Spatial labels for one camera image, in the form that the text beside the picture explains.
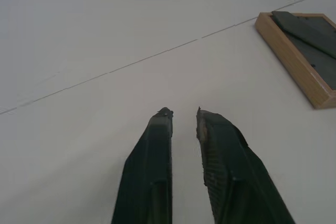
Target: wooden tray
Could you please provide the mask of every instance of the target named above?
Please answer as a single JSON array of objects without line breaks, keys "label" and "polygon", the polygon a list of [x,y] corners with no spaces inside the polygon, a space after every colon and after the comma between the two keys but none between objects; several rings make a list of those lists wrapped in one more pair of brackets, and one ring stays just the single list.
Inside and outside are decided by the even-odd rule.
[{"label": "wooden tray", "polygon": [[[336,29],[336,24],[324,14],[293,13],[293,15],[322,17]],[[272,19],[272,13],[260,13],[255,27],[316,109],[336,107],[336,90],[323,80],[314,66],[311,66],[306,57],[277,26]]]}]

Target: gray line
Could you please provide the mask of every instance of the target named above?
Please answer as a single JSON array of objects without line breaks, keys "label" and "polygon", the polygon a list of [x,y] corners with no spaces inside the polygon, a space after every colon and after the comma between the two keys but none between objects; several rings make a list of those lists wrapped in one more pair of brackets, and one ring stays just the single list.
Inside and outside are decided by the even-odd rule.
[{"label": "gray line", "polygon": [[[298,1],[295,1],[295,2],[293,2],[293,3],[291,3],[291,4],[285,5],[285,6],[283,6],[283,7],[280,7],[280,8],[278,8],[278,9],[275,9],[275,10],[281,10],[281,9],[286,8],[286,7],[288,7],[288,6],[292,6],[292,5],[301,3],[301,2],[303,2],[303,1],[305,1],[305,0],[298,0]],[[243,21],[243,22],[240,22],[240,23],[238,23],[238,24],[236,24],[236,25],[226,27],[226,28],[221,29],[221,30],[219,30],[219,31],[216,31],[216,32],[214,32],[214,33],[211,33],[211,34],[208,34],[208,35],[206,35],[206,36],[203,36],[202,39],[203,39],[203,38],[206,38],[206,37],[208,37],[208,36],[210,36],[210,35],[219,33],[219,32],[221,32],[221,31],[225,31],[225,30],[227,30],[227,29],[229,29],[229,28],[232,28],[232,27],[235,27],[235,26],[239,26],[239,25],[241,25],[241,24],[243,24],[243,23],[249,22],[249,21],[251,21],[251,20],[253,20],[253,19],[256,19],[256,18],[257,18],[257,17],[250,18],[250,19],[248,19],[248,20],[246,20],[246,21]],[[156,55],[152,55],[152,56],[146,57],[146,58],[144,58],[144,59],[138,60],[138,61],[133,62],[133,63],[131,63],[131,64],[128,64],[128,65],[126,65],[126,66],[123,66],[123,67],[121,67],[121,68],[115,69],[115,70],[113,70],[113,71],[110,71],[110,72],[107,72],[107,73],[103,73],[103,74],[101,74],[101,75],[99,75],[99,76],[93,77],[93,78],[91,78],[91,79],[89,79],[89,80],[80,82],[80,83],[78,83],[78,84],[76,84],[76,85],[73,85],[73,86],[67,87],[67,88],[65,88],[65,89],[59,90],[59,91],[57,91],[57,92],[54,92],[54,93],[49,94],[49,95],[46,95],[46,96],[41,97],[41,98],[39,98],[39,99],[36,99],[36,100],[33,100],[33,101],[26,102],[25,104],[20,105],[20,106],[27,106],[27,105],[32,104],[32,103],[34,103],[34,102],[37,102],[37,101],[39,101],[39,100],[41,100],[41,99],[47,98],[47,97],[49,97],[49,96],[51,96],[51,95],[57,94],[57,93],[59,93],[59,92],[62,92],[62,91],[64,91],[64,90],[67,90],[67,89],[71,89],[71,88],[73,88],[73,87],[76,87],[76,86],[81,85],[81,84],[83,84],[83,83],[86,83],[86,82],[88,82],[88,81],[91,81],[91,80],[97,79],[97,78],[99,78],[99,77],[102,77],[102,76],[104,76],[105,74],[109,74],[109,73],[116,72],[116,71],[118,71],[118,70],[120,70],[120,69],[129,67],[129,66],[131,66],[131,65],[134,65],[134,64],[136,64],[136,63],[139,63],[139,62],[141,62],[141,61],[143,61],[143,60],[150,59],[150,58],[155,57],[155,56],[157,56],[157,55],[161,55],[161,54],[163,54],[163,53],[165,53],[165,52],[171,51],[171,50],[176,49],[176,48],[178,48],[178,47],[182,47],[182,46],[187,45],[187,44],[189,44],[189,43],[192,43],[192,42],[194,42],[194,41],[197,41],[197,39],[194,39],[194,40],[192,40],[192,41],[189,41],[189,42],[184,43],[184,44],[182,44],[182,45],[179,45],[179,46],[177,46],[177,47],[173,47],[173,48],[168,49],[168,50],[166,50],[166,51],[159,52],[159,53],[156,54]],[[5,113],[8,113],[8,112],[13,111],[13,110],[16,110],[16,109],[17,109],[18,107],[20,107],[20,106],[13,107],[13,108],[11,108],[11,109],[8,109],[8,110],[6,110],[6,111],[3,111],[3,112],[0,113],[0,115],[5,114]]]}]

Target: white tabletop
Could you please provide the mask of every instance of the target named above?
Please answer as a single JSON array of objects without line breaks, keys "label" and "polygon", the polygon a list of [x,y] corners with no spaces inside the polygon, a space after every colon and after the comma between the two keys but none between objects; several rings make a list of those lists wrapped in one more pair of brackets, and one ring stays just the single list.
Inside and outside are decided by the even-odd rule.
[{"label": "white tabletop", "polygon": [[[174,111],[174,224],[214,223],[195,132],[198,106],[241,130],[297,223],[334,222],[336,109],[312,108],[256,32],[255,19],[202,38],[296,0],[222,0],[222,6],[214,0],[218,10],[205,8],[208,0],[167,0],[167,8],[153,0],[153,9],[150,0],[143,0],[145,7],[113,0],[117,10],[101,9],[111,0],[6,1],[17,19],[7,23],[0,16],[13,35],[1,41],[1,84],[9,88],[1,98],[13,88],[11,74],[18,75],[13,89],[27,87],[34,100],[195,41],[30,104],[4,102],[17,108],[0,115],[0,223],[110,223],[124,161],[164,106]],[[304,0],[282,10],[336,20],[334,0]],[[64,72],[49,78],[59,66]]]}]

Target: white surface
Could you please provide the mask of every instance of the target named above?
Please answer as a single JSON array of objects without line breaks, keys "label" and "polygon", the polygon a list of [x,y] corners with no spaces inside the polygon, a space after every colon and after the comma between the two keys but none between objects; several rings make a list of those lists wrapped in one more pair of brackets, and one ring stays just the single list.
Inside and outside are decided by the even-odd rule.
[{"label": "white surface", "polygon": [[[336,20],[334,0],[291,12]],[[110,223],[123,163],[149,118],[174,113],[173,223],[213,223],[198,106],[231,120],[297,224],[336,219],[336,109],[313,110],[255,20],[0,115],[0,223]]]},{"label": "white surface", "polygon": [[298,0],[0,0],[0,112]]}]

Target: wooden frame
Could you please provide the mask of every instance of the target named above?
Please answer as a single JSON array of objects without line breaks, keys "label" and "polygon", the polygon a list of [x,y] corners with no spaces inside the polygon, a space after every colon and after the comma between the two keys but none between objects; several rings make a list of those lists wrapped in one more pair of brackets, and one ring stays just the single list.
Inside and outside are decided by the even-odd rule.
[{"label": "wooden frame", "polygon": [[[293,45],[282,30],[271,19],[272,13],[260,13],[255,27],[271,47],[284,67],[306,94],[316,109],[336,107],[336,90],[332,90],[308,63],[304,55]],[[293,13],[301,17],[323,17],[336,28],[324,14]]]}]

